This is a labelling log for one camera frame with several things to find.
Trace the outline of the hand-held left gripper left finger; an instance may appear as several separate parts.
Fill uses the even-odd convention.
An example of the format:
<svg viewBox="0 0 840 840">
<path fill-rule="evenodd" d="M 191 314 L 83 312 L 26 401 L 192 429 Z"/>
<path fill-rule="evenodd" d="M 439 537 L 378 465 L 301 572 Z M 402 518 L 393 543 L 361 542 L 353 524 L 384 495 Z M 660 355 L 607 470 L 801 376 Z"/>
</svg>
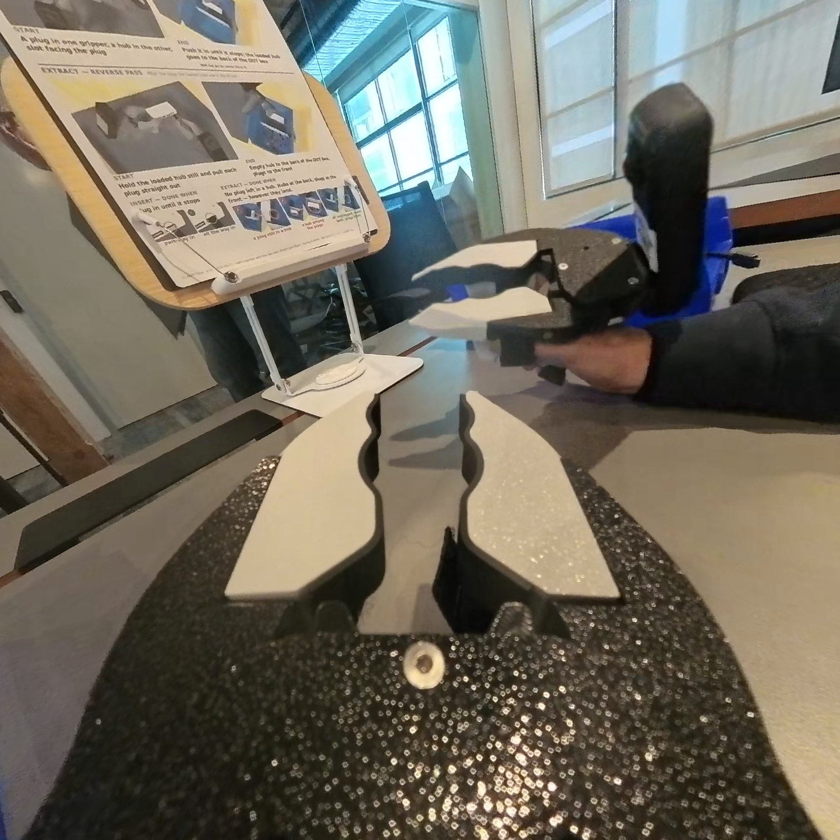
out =
<svg viewBox="0 0 840 840">
<path fill-rule="evenodd" d="M 229 601 L 363 608 L 385 573 L 381 433 L 380 396 L 364 392 L 283 450 L 227 582 Z"/>
</svg>

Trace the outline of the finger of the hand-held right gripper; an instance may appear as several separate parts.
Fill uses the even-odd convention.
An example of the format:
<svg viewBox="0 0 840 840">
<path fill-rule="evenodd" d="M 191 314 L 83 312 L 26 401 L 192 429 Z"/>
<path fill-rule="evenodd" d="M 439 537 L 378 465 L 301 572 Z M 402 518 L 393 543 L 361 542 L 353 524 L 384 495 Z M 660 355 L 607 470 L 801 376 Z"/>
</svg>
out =
<svg viewBox="0 0 840 840">
<path fill-rule="evenodd" d="M 484 342 L 490 322 L 552 313 L 546 295 L 529 287 L 514 287 L 493 297 L 436 302 L 408 323 L 427 337 Z"/>
<path fill-rule="evenodd" d="M 539 285 L 549 274 L 549 257 L 534 239 L 473 245 L 421 269 L 412 287 L 436 296 L 496 296 Z"/>
</svg>

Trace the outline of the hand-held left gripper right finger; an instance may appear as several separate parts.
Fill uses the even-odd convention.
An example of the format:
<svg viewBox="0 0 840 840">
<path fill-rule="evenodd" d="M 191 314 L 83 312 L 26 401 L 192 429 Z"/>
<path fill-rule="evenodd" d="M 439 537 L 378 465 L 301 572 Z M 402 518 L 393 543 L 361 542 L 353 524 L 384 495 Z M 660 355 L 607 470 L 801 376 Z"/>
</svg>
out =
<svg viewBox="0 0 840 840">
<path fill-rule="evenodd" d="M 459 398 L 458 435 L 465 490 L 434 578 L 445 619 L 495 621 L 520 604 L 533 621 L 559 621 L 562 605 L 621 603 L 556 450 L 477 392 Z"/>
</svg>

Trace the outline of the blue storage bin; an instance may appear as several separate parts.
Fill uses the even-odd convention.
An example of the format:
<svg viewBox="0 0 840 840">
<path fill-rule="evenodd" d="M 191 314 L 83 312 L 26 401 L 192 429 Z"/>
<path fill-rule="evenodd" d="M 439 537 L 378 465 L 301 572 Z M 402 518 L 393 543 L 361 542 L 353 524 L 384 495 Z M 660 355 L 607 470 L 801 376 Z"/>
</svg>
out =
<svg viewBox="0 0 840 840">
<path fill-rule="evenodd" d="M 723 198 L 710 199 L 704 223 L 702 259 L 691 284 L 655 274 L 655 232 L 634 213 L 566 228 L 523 230 L 485 243 L 537 241 L 549 257 L 549 274 L 528 287 L 549 298 L 553 313 L 529 317 L 549 316 L 552 329 L 577 337 L 615 323 L 640 328 L 708 312 L 728 273 L 732 246 Z M 441 302 L 491 297 L 435 295 Z"/>
</svg>

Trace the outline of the person's right forearm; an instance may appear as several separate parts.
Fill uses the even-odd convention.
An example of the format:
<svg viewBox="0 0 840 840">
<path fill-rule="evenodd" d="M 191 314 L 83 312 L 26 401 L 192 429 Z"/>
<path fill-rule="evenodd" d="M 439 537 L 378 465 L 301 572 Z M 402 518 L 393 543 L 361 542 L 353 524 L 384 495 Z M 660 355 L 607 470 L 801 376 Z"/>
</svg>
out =
<svg viewBox="0 0 840 840">
<path fill-rule="evenodd" d="M 726 308 L 645 331 L 639 402 L 838 423 L 838 264 L 764 272 Z"/>
</svg>

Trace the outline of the person's right hand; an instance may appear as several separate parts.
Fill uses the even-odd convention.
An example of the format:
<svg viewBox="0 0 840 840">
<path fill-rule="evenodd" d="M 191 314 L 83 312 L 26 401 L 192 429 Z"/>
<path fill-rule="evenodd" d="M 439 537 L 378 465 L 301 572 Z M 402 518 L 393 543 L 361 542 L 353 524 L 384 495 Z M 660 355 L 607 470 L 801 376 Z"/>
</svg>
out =
<svg viewBox="0 0 840 840">
<path fill-rule="evenodd" d="M 643 387 L 653 339 L 643 329 L 614 328 L 568 343 L 535 343 L 534 362 L 556 366 L 601 392 L 634 396 Z"/>
</svg>

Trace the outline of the black office chair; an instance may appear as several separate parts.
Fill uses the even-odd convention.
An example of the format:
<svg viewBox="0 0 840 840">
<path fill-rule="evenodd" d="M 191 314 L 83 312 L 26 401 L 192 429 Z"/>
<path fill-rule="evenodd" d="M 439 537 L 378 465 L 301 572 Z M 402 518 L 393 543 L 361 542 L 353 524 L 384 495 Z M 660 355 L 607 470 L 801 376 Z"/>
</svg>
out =
<svg viewBox="0 0 840 840">
<path fill-rule="evenodd" d="M 413 277 L 456 252 L 427 182 L 387 196 L 383 204 L 391 223 L 389 241 L 376 254 L 355 262 L 381 332 L 434 302 L 433 292 L 414 284 Z"/>
</svg>

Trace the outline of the instruction board on white stand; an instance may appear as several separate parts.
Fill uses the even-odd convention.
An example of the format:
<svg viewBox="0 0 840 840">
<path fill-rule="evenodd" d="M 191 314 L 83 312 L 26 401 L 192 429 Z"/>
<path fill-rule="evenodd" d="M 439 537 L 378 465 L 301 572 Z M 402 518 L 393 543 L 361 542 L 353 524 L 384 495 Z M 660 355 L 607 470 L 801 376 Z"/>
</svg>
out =
<svg viewBox="0 0 840 840">
<path fill-rule="evenodd" d="M 262 393 L 263 398 L 292 410 L 318 418 L 325 417 L 364 392 L 382 394 L 396 383 L 422 368 L 423 361 L 407 354 L 387 355 L 367 353 L 352 299 L 348 279 L 349 263 L 380 251 L 388 242 L 391 224 L 377 195 L 361 153 L 353 141 L 350 130 L 340 110 L 325 87 L 308 73 L 308 81 L 316 103 L 336 139 L 342 155 L 350 165 L 351 173 L 357 177 L 364 197 L 373 211 L 377 233 L 373 235 L 367 255 L 358 256 L 332 268 L 321 266 L 307 274 L 293 274 L 274 285 L 266 283 L 251 291 L 243 291 L 232 297 L 215 293 L 209 284 L 179 289 L 156 265 L 139 236 L 119 214 L 112 200 L 104 195 L 102 186 L 92 172 L 90 165 L 81 159 L 81 154 L 69 140 L 67 132 L 57 122 L 55 115 L 46 105 L 43 95 L 35 89 L 34 83 L 12 57 L 2 37 L 10 59 L 2 71 L 3 91 L 8 94 L 15 116 L 19 117 L 38 151 L 44 155 L 49 168 L 59 178 L 72 202 L 80 211 L 113 260 L 118 272 L 137 291 L 148 299 L 168 308 L 194 312 L 238 299 L 247 314 L 249 324 L 259 343 L 259 349 L 267 364 L 271 387 Z M 350 348 L 330 360 L 320 362 L 310 371 L 285 378 L 279 372 L 266 336 L 256 315 L 253 294 L 289 281 L 309 276 L 321 270 L 336 270 L 339 290 L 343 300 L 345 316 L 350 328 Z"/>
</svg>

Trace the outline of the white framed window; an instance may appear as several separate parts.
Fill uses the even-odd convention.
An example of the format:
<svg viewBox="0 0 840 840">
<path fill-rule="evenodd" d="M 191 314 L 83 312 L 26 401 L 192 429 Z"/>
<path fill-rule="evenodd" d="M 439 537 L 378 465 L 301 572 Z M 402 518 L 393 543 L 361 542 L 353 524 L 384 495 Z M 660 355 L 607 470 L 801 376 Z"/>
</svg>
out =
<svg viewBox="0 0 840 840">
<path fill-rule="evenodd" d="M 541 193 L 621 174 L 629 113 L 685 84 L 714 151 L 838 119 L 838 2 L 511 2 L 529 23 Z"/>
</svg>

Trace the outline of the printed instruction sheet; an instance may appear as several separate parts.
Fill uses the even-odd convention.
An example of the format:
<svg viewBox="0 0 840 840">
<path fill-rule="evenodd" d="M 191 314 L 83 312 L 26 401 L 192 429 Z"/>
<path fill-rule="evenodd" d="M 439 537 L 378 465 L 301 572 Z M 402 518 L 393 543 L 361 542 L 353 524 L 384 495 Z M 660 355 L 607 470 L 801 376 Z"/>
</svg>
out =
<svg viewBox="0 0 840 840">
<path fill-rule="evenodd" d="M 176 288 L 368 254 L 373 211 L 266 2 L 2 2 L 2 37 Z"/>
</svg>

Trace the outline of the wooden support post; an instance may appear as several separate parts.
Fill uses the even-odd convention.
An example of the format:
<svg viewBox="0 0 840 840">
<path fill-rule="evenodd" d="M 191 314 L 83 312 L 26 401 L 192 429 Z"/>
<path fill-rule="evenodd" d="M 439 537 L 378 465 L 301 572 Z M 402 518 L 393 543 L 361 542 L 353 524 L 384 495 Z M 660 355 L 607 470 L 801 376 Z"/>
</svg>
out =
<svg viewBox="0 0 840 840">
<path fill-rule="evenodd" d="M 2 424 L 62 487 L 109 461 L 33 365 L 1 331 Z"/>
</svg>

